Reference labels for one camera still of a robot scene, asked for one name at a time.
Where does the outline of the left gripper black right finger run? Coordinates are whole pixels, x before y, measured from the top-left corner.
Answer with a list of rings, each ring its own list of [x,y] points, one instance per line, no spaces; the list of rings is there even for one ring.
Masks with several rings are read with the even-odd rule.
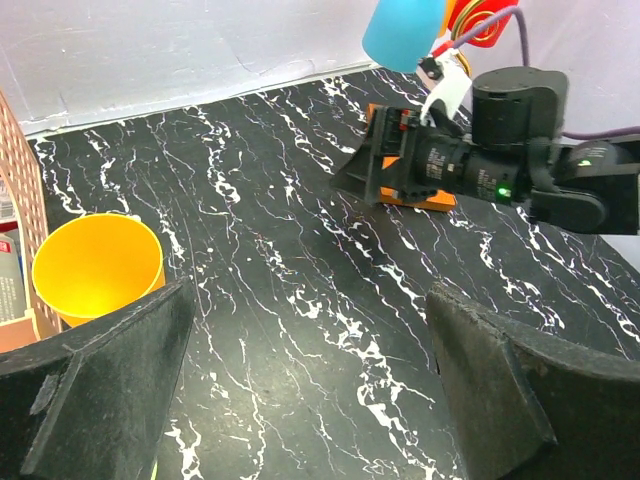
[[[471,479],[636,479],[639,364],[434,285],[434,353]]]

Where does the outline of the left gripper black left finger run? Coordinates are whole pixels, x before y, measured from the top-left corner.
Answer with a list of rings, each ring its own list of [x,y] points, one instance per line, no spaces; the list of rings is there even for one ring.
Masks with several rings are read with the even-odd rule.
[[[2,354],[2,478],[151,478],[194,317],[182,278]]]

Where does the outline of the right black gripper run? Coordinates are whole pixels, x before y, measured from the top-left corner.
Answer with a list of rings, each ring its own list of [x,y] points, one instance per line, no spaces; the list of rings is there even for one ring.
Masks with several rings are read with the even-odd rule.
[[[530,175],[520,154],[492,151],[446,122],[444,129],[422,125],[415,109],[376,105],[365,140],[330,180],[332,189],[367,205],[383,189],[404,204],[444,192],[492,203],[522,203]]]

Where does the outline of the yellow-orange wine glass front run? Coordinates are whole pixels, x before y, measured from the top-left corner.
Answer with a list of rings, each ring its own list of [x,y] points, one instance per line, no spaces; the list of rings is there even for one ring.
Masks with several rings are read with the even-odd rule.
[[[96,213],[51,233],[35,255],[31,278],[38,297],[77,327],[162,288],[164,254],[140,220]]]

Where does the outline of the cyan wine glass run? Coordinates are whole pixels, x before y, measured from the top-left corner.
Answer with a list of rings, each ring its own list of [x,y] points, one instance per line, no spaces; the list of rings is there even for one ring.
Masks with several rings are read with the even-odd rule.
[[[398,73],[414,73],[434,45],[443,23],[445,0],[380,0],[362,38],[376,64]]]

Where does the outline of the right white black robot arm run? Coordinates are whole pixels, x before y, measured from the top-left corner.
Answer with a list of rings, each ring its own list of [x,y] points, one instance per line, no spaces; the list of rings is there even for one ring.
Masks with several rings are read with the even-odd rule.
[[[415,204],[439,191],[490,203],[526,203],[531,223],[581,234],[639,232],[639,138],[559,137],[568,79],[507,67],[477,77],[470,132],[442,99],[423,111],[377,106],[362,145],[334,175],[334,189],[374,205],[384,188]]]

